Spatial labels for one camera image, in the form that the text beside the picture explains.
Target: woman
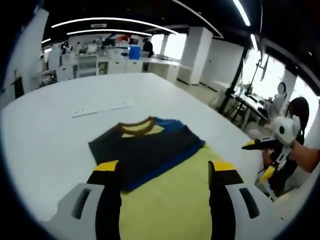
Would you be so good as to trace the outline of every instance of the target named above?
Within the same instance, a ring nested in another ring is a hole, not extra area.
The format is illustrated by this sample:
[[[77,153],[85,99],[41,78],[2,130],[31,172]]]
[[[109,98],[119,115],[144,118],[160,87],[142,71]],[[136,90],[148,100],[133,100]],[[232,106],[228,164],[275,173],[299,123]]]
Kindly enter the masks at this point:
[[[278,85],[278,94],[272,100],[272,103],[264,103],[264,109],[260,108],[259,111],[268,118],[267,124],[263,127],[257,122],[250,122],[246,127],[245,133],[253,140],[270,136],[273,134],[273,119],[281,115],[281,109],[287,98],[287,87],[284,82]]]
[[[309,120],[309,104],[304,97],[297,97],[293,99],[286,110],[285,116],[292,118],[295,115],[300,119],[301,131],[296,136],[296,141],[301,145],[305,142],[305,129]],[[280,155],[282,148],[274,149],[271,155],[268,154],[268,150],[262,151],[264,168],[267,169]],[[272,177],[268,179],[270,188],[274,191],[274,194],[278,197],[284,191],[287,179],[294,173],[297,168],[295,161],[286,161],[281,170],[275,172]]]

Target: t-shirt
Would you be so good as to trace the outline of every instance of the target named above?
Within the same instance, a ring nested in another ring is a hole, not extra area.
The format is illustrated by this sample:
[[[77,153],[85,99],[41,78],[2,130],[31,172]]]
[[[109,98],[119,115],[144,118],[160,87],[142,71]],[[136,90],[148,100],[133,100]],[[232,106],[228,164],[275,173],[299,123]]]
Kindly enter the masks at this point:
[[[98,166],[119,162],[120,188],[127,192],[182,163],[203,145],[180,121],[157,117],[119,123],[89,142]]]

